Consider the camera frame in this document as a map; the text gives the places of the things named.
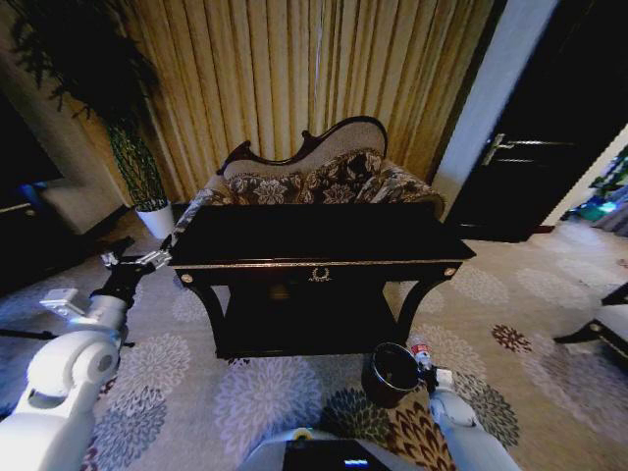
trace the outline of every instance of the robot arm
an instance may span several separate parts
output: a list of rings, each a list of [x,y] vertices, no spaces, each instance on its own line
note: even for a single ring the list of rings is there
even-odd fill
[[[430,412],[462,471],[521,471],[503,445],[484,430],[473,408],[455,393],[451,371],[438,368]]]
[[[95,425],[92,408],[113,377],[127,333],[127,310],[137,283],[169,259],[159,250],[144,257],[103,257],[111,276],[84,309],[76,289],[53,289],[41,304],[80,331],[45,344],[28,366],[26,390],[0,423],[0,455],[7,469],[79,470]]]

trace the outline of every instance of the console table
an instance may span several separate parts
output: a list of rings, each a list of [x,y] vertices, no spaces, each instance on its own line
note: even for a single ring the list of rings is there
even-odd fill
[[[422,204],[206,206],[170,265],[207,310],[219,358],[404,344],[421,299],[475,253]],[[418,283],[396,320],[387,281]],[[227,285],[227,312],[211,286]]]

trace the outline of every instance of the table drawer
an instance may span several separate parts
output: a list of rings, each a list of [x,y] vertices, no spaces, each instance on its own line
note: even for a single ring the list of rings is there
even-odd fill
[[[404,281],[430,277],[449,279],[460,266],[457,261],[431,263],[382,263],[365,262],[347,264],[293,264],[290,266],[239,265],[230,267],[175,267],[184,284],[195,278],[210,285],[229,285],[241,282],[263,283],[333,283],[358,282],[360,280]]]

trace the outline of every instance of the floor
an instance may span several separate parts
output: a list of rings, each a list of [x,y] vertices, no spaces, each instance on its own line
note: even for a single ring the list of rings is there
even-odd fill
[[[110,238],[131,235],[130,253],[156,247],[128,213]],[[507,244],[469,241],[478,253],[422,302],[412,337],[456,372],[458,392],[522,469],[628,469],[628,381],[598,342],[551,338],[589,321],[599,299],[625,283],[628,238],[562,223],[549,235]],[[51,288],[89,293],[107,272],[96,257],[0,299],[7,329],[63,333],[37,306]],[[387,287],[397,310],[410,283]],[[218,288],[223,302],[229,293]],[[235,469],[264,437],[318,426],[365,438],[431,470],[452,470],[424,392],[395,410],[375,407],[360,386],[360,355],[217,360],[204,308],[164,268],[142,280],[129,313],[116,380],[96,404],[84,470]],[[0,339],[0,406],[25,386],[38,340]]]

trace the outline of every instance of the door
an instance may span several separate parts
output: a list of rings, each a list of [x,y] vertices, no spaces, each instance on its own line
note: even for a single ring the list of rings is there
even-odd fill
[[[563,0],[446,223],[526,240],[628,123],[628,2]]]

